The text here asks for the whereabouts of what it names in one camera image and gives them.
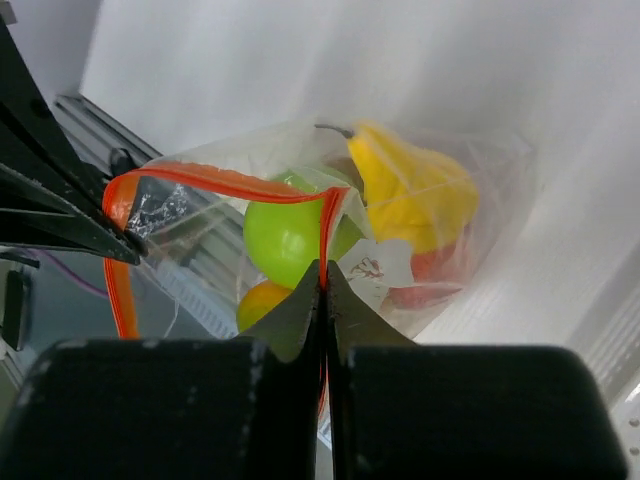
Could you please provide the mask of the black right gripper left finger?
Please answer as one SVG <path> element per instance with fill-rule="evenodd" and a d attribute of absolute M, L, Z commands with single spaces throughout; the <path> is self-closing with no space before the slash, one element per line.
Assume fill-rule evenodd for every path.
<path fill-rule="evenodd" d="M 320 265 L 231 340 L 61 341 L 1 432 L 5 479 L 311 479 Z"/>

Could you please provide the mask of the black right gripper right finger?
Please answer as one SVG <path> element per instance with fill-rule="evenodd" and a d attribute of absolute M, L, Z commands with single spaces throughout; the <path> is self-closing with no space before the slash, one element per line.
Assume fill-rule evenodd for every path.
<path fill-rule="evenodd" d="M 552 345 L 420 345 L 327 268 L 338 479 L 624 479 L 598 385 Z"/>

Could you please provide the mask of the red peach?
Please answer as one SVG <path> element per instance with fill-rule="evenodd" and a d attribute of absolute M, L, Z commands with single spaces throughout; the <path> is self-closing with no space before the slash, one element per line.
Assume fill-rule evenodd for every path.
<path fill-rule="evenodd" d="M 465 232 L 445 247 L 413 254 L 410 267 L 414 284 L 390 288 L 385 301 L 398 309 L 420 310 L 457 293 L 474 268 L 471 245 L 470 235 Z"/>

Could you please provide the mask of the orange fruit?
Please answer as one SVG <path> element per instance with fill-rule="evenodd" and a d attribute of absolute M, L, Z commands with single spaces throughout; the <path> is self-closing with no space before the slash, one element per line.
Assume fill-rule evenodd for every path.
<path fill-rule="evenodd" d="M 267 313 L 287 299 L 292 290 L 270 280 L 252 287 L 240 301 L 236 310 L 236 325 L 239 333 L 255 325 Z"/>

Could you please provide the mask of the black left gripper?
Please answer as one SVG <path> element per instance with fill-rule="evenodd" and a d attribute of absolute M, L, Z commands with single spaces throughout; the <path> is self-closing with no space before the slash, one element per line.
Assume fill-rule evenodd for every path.
<path fill-rule="evenodd" d="M 78 156 L 1 24 L 1 244 L 138 265 L 142 249 L 100 206 L 104 176 Z"/>

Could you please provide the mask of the green apple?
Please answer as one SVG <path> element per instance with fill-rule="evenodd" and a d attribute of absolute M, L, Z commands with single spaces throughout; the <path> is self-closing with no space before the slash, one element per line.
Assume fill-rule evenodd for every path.
<path fill-rule="evenodd" d="M 288 169 L 273 178 L 305 194 L 331 186 L 354 186 L 329 166 Z M 252 263 L 275 284 L 292 289 L 319 257 L 323 202 L 294 204 L 251 202 L 244 215 L 244 242 Z"/>

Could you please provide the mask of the aluminium front rail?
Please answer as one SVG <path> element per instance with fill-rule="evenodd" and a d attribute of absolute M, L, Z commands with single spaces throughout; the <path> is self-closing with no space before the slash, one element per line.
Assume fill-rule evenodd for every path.
<path fill-rule="evenodd" d="M 51 111 L 79 157 L 105 174 L 121 158 L 140 167 L 161 153 L 80 95 L 58 95 Z"/>

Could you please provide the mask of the yellow lemon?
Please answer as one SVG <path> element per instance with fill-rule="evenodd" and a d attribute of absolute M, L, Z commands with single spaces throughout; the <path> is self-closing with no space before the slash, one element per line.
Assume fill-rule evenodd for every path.
<path fill-rule="evenodd" d="M 478 189 L 452 157 L 372 123 L 315 127 L 345 138 L 378 242 L 401 239 L 416 254 L 431 252 L 454 243 L 475 216 Z"/>

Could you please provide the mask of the clear orange zip top bag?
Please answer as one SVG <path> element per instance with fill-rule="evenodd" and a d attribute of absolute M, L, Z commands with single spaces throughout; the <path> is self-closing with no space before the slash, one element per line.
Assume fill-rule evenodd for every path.
<path fill-rule="evenodd" d="M 323 202 L 320 250 L 310 265 L 335 263 L 355 294 L 394 328 L 407 337 L 422 331 L 471 284 L 491 251 L 513 236 L 527 216 L 534 151 L 516 134 L 477 136 L 382 126 L 415 146 L 455 159 L 470 173 L 479 193 L 477 212 L 461 233 L 470 235 L 475 261 L 468 281 L 442 302 L 403 310 L 385 299 L 390 288 L 414 284 L 410 260 L 416 253 L 404 240 L 375 239 L 363 182 L 345 138 L 315 127 L 359 122 L 376 124 L 287 122 L 157 158 L 111 180 L 103 211 L 142 249 L 137 266 L 116 260 L 104 264 L 118 335 L 214 338 L 158 283 L 157 265 L 168 260 L 190 269 L 235 306 L 236 316 L 246 293 L 269 280 L 247 254 L 243 226 L 248 204 L 315 200 Z M 305 194 L 273 180 L 288 169 L 320 165 L 346 174 L 355 185 Z"/>

